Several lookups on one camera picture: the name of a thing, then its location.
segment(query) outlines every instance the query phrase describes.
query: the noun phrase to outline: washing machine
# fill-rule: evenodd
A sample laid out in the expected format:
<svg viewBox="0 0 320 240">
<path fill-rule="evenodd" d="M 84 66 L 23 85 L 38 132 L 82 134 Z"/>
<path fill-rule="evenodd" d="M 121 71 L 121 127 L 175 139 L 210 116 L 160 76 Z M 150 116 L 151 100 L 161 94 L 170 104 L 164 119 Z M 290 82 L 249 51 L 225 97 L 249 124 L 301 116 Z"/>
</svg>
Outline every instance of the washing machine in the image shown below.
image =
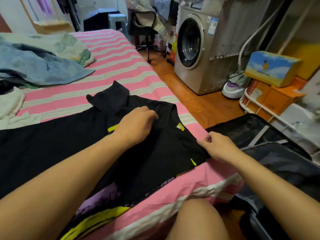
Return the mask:
<svg viewBox="0 0 320 240">
<path fill-rule="evenodd" d="M 199 95 L 221 90 L 236 72 L 239 52 L 264 20 L 269 4 L 270 0 L 182 1 L 176 75 Z M 257 42 L 247 52 L 253 52 Z"/>
</svg>

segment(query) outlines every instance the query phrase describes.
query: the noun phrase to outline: open suitcase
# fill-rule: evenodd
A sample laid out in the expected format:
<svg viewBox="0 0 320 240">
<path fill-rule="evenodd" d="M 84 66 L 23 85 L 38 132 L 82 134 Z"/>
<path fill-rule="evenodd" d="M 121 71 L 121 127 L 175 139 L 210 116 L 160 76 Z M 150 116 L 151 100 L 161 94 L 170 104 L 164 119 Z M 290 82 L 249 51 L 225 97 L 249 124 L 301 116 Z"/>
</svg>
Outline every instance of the open suitcase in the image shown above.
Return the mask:
<svg viewBox="0 0 320 240">
<path fill-rule="evenodd" d="M 250 113 L 206 130 L 230 137 L 244 153 L 320 201 L 320 167 L 311 161 L 304 149 L 261 117 Z M 246 184 L 229 204 L 246 212 L 240 220 L 240 228 L 248 240 L 290 239 Z"/>
</svg>

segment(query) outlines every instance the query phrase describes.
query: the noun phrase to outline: blue and yellow box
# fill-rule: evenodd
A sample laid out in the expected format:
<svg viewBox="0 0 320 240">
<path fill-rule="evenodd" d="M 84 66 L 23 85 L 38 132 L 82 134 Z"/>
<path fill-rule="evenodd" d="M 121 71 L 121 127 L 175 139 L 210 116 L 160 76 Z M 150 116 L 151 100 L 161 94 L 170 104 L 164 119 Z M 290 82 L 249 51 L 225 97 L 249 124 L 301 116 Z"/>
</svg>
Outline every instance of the blue and yellow box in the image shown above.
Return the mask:
<svg viewBox="0 0 320 240">
<path fill-rule="evenodd" d="M 297 58 L 257 51 L 251 54 L 245 74 L 281 88 L 291 84 L 301 62 Z"/>
</svg>

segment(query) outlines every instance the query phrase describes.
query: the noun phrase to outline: striped bedsheet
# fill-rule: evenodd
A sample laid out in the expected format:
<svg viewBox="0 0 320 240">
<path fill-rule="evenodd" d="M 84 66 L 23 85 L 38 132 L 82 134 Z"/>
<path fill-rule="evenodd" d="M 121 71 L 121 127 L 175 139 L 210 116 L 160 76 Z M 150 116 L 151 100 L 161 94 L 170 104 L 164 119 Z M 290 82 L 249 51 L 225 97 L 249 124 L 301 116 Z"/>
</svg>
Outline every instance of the striped bedsheet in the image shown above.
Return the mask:
<svg viewBox="0 0 320 240">
<path fill-rule="evenodd" d="M 85 43 L 97 62 L 88 66 L 96 71 L 68 85 L 24 89 L 25 102 L 18 112 L 41 114 L 41 122 L 82 112 L 91 107 L 86 95 L 95 95 L 110 87 L 114 80 L 129 89 L 131 95 L 167 101 L 177 105 L 182 123 L 196 138 L 206 131 L 118 31 L 78 32 L 74 36 Z M 241 180 L 233 168 L 214 160 L 199 165 L 167 183 L 137 206 L 85 239 L 131 239 L 151 236 L 173 216 L 190 195 L 207 198 L 211 203 L 229 201 L 238 192 Z"/>
</svg>

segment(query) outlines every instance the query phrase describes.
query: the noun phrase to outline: plastic stool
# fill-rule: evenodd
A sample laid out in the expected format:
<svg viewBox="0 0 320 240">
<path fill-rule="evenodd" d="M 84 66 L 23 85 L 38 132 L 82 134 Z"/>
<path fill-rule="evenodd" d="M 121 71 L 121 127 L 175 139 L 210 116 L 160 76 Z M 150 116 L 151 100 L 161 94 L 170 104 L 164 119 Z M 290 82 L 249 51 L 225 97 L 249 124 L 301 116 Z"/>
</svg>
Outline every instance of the plastic stool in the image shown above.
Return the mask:
<svg viewBox="0 0 320 240">
<path fill-rule="evenodd" d="M 109 14 L 109 28 L 116 30 L 116 22 L 121 22 L 122 33 L 126 36 L 126 38 L 131 43 L 131 37 L 127 32 L 127 16 L 122 13 Z"/>
</svg>

